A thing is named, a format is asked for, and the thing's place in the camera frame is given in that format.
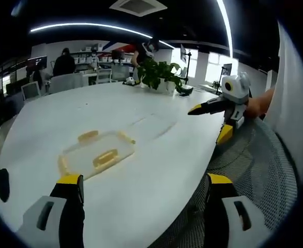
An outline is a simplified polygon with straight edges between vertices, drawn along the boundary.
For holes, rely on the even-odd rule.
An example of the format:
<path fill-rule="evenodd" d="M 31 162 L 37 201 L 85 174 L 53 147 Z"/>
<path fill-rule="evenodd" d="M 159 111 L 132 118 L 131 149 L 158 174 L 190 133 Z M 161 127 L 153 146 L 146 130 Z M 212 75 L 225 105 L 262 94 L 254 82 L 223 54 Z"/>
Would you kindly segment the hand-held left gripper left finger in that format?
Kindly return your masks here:
<path fill-rule="evenodd" d="M 25 211 L 17 235 L 27 247 L 84 247 L 84 219 L 83 175 L 67 175 Z"/>

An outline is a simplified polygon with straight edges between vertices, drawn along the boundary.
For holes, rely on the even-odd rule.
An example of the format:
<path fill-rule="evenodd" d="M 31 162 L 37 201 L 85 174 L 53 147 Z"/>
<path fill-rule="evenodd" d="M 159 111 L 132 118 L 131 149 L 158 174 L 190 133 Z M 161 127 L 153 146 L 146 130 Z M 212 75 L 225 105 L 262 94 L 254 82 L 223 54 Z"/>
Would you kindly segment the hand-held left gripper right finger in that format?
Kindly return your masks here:
<path fill-rule="evenodd" d="M 205 191 L 204 246 L 254 247 L 251 220 L 232 181 L 208 173 Z"/>

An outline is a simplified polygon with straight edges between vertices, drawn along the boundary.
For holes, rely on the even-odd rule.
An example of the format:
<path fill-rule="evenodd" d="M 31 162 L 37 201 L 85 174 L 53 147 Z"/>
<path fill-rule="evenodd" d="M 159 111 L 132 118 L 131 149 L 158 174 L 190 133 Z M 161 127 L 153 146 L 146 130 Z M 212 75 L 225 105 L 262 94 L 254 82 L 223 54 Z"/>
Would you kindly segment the person's right hand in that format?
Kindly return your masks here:
<path fill-rule="evenodd" d="M 248 118 L 257 118 L 265 115 L 274 95 L 275 88 L 271 88 L 256 98 L 249 98 L 246 104 L 244 116 Z"/>

